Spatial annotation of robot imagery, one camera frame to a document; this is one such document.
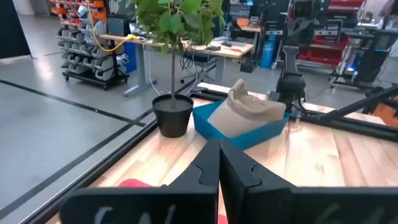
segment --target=concrete floor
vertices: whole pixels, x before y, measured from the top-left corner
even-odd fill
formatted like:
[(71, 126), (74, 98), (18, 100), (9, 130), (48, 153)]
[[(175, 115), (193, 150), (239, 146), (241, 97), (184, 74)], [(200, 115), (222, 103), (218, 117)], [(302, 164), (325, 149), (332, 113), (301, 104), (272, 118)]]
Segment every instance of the concrete floor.
[[(108, 91), (73, 78), (66, 82), (54, 38), (58, 19), (21, 16), (20, 20), (34, 58), (0, 65), (0, 169), (7, 170), (0, 174), (0, 223), (20, 222), (137, 133), (137, 118), (143, 118), (142, 123), (154, 119), (153, 114), (141, 116), (156, 97), (153, 89), (123, 97), (123, 91), (137, 83), (134, 72), (127, 85), (121, 83)], [(171, 84), (170, 56), (152, 53), (151, 59), (155, 62), (150, 66), (152, 78), (158, 79), (158, 90), (166, 93)], [(396, 58), (387, 60), (377, 85), (398, 82), (397, 62)], [(176, 66), (178, 79), (187, 75)], [(232, 86), (243, 78), (250, 91), (275, 89), (278, 70), (256, 68), (248, 74), (239, 67), (227, 61), (222, 85)], [(354, 88), (329, 89), (326, 73), (302, 71), (311, 103), (342, 108), (364, 98)]]

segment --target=blue container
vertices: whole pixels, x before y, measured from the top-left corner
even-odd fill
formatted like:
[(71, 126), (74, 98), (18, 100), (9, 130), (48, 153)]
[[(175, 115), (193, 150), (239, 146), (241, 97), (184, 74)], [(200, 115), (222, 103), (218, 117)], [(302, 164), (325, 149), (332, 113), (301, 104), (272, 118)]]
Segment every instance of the blue container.
[(262, 48), (262, 56), (260, 67), (261, 68), (271, 68), (272, 58), (274, 57), (274, 42), (266, 42)]
[(137, 70), (136, 44), (132, 42), (124, 43), (124, 53), (129, 56), (129, 62), (124, 64), (126, 74)]
[(286, 122), (289, 120), (289, 114), (285, 113), (284, 118), (280, 121), (268, 123), (248, 133), (241, 134), (235, 138), (228, 138), (214, 128), (207, 119), (222, 104), (223, 101), (217, 101), (205, 106), (198, 106), (193, 109), (193, 120), (195, 122), (195, 130), (199, 132), (205, 139), (228, 139), (235, 146), (242, 150), (249, 149), (257, 144), (267, 141), (281, 134)]

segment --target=gray floor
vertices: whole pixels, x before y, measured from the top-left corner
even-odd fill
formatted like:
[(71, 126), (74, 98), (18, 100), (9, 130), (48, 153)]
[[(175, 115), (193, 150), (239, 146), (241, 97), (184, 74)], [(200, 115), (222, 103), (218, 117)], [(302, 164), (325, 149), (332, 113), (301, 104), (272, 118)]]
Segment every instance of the gray floor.
[(127, 125), (0, 84), (0, 209)]
[(20, 15), (19, 21), (33, 57), (61, 52), (57, 47), (58, 39), (54, 38), (60, 28), (58, 17)]
[[(137, 96), (123, 97), (123, 91), (137, 83), (134, 72), (127, 85), (121, 83), (108, 91), (72, 78), (66, 82), (60, 68), (62, 60), (57, 53), (57, 40), (54, 38), (59, 28), (57, 18), (21, 16), (20, 20), (34, 59), (0, 65), (0, 80), (129, 119), (136, 119), (151, 108), (151, 101), (156, 97), (156, 92), (151, 88)], [(152, 78), (158, 79), (158, 90), (166, 93), (171, 84), (170, 56), (152, 53), (151, 59)], [(376, 84), (389, 86), (389, 82), (398, 82), (397, 64), (398, 59), (389, 58)], [(275, 89), (278, 70), (256, 68), (252, 74), (248, 74), (240, 72), (239, 67), (239, 64), (227, 61), (224, 86), (231, 86), (243, 78), (250, 91), (267, 93)], [(187, 75), (186, 71), (179, 69), (178, 64), (177, 68), (178, 79)], [(307, 100), (311, 103), (342, 108), (364, 98), (363, 93), (354, 88), (336, 86), (329, 89), (326, 73), (302, 71), (307, 82)], [(182, 84), (177, 82), (176, 86), (180, 88)], [(0, 174), (2, 183), (6, 183), (0, 187), (0, 215), (1, 209), (7, 204), (125, 125), (122, 121), (4, 84), (0, 84), (0, 108), (0, 169), (8, 170)], [(154, 115), (150, 114), (142, 122), (148, 123), (153, 118)], [(133, 126), (122, 133), (0, 223), (17, 223), (28, 216), (139, 129)]]

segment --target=blue plastic bin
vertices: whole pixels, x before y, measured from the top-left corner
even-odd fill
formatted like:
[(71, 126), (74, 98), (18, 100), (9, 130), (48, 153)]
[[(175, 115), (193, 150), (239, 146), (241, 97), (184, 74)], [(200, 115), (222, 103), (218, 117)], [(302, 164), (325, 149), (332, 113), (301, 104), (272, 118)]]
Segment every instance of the blue plastic bin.
[(209, 105), (198, 106), (193, 109), (193, 120), (195, 122), (195, 130), (199, 132), (205, 139), (228, 139), (235, 146), (242, 150), (249, 149), (257, 144), (267, 141), (278, 136), (283, 131), (286, 122), (289, 120), (289, 114), (285, 113), (284, 118), (280, 121), (268, 123), (248, 133), (241, 134), (235, 138), (228, 138), (214, 128), (207, 119), (222, 104), (223, 101), (217, 101)]
[(129, 56), (129, 62), (124, 64), (126, 66), (126, 74), (137, 70), (136, 44), (131, 42), (124, 43), (124, 53)]

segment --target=wooden tabletop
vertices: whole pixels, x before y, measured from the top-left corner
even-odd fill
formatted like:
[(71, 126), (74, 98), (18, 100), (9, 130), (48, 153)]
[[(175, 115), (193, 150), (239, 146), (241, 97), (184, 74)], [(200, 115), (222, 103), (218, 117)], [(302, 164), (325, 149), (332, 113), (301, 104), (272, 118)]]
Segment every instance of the wooden tabletop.
[[(115, 40), (118, 42), (121, 42), (126, 38), (126, 37), (120, 37), (120, 36), (109, 35), (109, 34), (102, 34), (99, 37), (108, 39), (108, 40)], [(152, 46), (152, 47), (163, 46), (163, 44), (160, 44), (160, 43), (153, 43), (152, 40), (129, 40), (129, 42), (133, 42), (136, 44), (142, 44), (142, 45), (148, 45), (148, 46)], [(221, 57), (226, 57), (226, 58), (235, 58), (235, 59), (240, 59), (244, 54), (250, 52), (253, 49), (252, 44), (241, 43), (242, 47), (238, 47), (235, 45), (232, 47), (225, 47), (225, 46), (221, 45), (222, 42), (223, 41), (221, 41), (221, 40), (214, 40), (214, 41), (211, 41), (211, 43), (210, 43), (210, 45), (213, 45), (213, 46), (220, 46), (221, 50), (219, 50), (219, 51), (206, 50), (205, 45), (194, 46), (194, 47), (191, 47), (191, 49), (198, 53), (216, 55), (216, 56), (221, 56)], [(232, 51), (230, 49), (238, 49), (238, 50), (240, 50), (240, 52)]]
[(260, 27), (241, 26), (240, 28), (243, 31), (248, 31), (248, 32), (261, 32)]
[[(211, 90), (228, 87), (201, 83)], [(266, 95), (250, 93), (262, 99)], [(194, 98), (194, 106), (211, 103)], [(332, 108), (307, 103), (306, 108)], [(350, 117), (381, 123), (359, 113)], [(206, 140), (195, 131), (191, 117), (186, 135), (163, 137), (159, 129), (132, 148), (106, 171), (92, 187), (118, 186), (138, 179), (153, 186), (170, 184), (197, 156)], [(246, 154), (297, 186), (398, 186), (398, 144), (304, 122), (289, 122), (282, 134), (245, 151)], [(220, 191), (219, 213), (225, 215)], [(54, 217), (49, 223), (59, 223)]]

